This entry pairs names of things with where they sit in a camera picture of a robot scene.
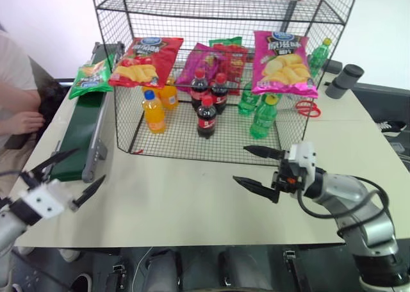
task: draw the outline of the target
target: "wire mesh shelf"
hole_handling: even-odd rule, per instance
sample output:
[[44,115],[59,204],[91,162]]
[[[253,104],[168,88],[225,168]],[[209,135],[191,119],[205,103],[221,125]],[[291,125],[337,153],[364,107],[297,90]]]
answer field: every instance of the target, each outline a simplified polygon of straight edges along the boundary
[[[177,78],[196,43],[208,45],[211,39],[241,36],[242,46],[252,58],[254,31],[285,31],[309,38],[306,52],[330,38],[330,56],[349,19],[355,0],[94,0],[104,44],[122,42],[129,47],[134,37],[181,37],[184,43],[172,69]],[[239,88],[252,77],[252,64],[245,65]],[[197,117],[188,94],[175,111],[166,112],[167,130],[151,134],[145,125],[141,88],[115,89],[118,148],[143,156],[199,159],[230,163],[276,165],[274,160],[256,158],[242,147],[262,144],[288,149],[301,141],[307,118],[295,111],[301,100],[284,95],[268,138],[254,140],[249,134],[252,117],[238,114],[238,96],[229,96],[228,106],[218,116],[217,130],[205,140],[197,135]]]

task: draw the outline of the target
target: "red bottle cap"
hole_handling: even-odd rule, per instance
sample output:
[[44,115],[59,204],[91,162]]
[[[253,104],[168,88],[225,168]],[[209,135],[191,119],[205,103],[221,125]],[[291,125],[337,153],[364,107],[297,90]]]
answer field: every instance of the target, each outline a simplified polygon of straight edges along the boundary
[[226,82],[226,74],[224,73],[218,73],[217,77],[215,78],[215,81],[218,84],[224,84]]
[[212,97],[210,95],[205,95],[202,98],[202,105],[203,106],[211,106],[213,104]]
[[195,77],[197,79],[203,79],[205,77],[205,70],[202,68],[198,68],[195,70]]

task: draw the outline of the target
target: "white shirt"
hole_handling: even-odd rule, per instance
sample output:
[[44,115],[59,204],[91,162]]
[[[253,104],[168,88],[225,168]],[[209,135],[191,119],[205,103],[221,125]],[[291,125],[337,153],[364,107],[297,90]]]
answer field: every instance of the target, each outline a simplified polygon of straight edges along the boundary
[[[22,90],[37,90],[27,54],[4,31],[0,31],[0,83]],[[0,120],[11,116],[13,113],[0,105]],[[0,136],[0,148],[9,137]]]

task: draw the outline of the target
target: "person's hand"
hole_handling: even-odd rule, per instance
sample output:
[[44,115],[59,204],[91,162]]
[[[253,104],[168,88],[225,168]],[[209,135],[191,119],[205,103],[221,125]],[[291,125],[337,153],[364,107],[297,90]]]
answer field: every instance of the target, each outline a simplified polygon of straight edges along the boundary
[[43,115],[36,111],[23,111],[4,120],[9,134],[25,134],[37,132],[44,125]]

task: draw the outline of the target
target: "red chip bag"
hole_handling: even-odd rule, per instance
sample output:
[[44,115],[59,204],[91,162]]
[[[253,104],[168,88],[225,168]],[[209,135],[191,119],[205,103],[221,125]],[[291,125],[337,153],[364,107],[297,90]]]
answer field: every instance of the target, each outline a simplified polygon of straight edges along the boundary
[[248,49],[236,44],[214,44],[213,48],[223,53],[225,57],[219,71],[226,74],[229,94],[239,95],[239,86],[248,55]]
[[163,88],[183,41],[182,38],[134,38],[108,83]]

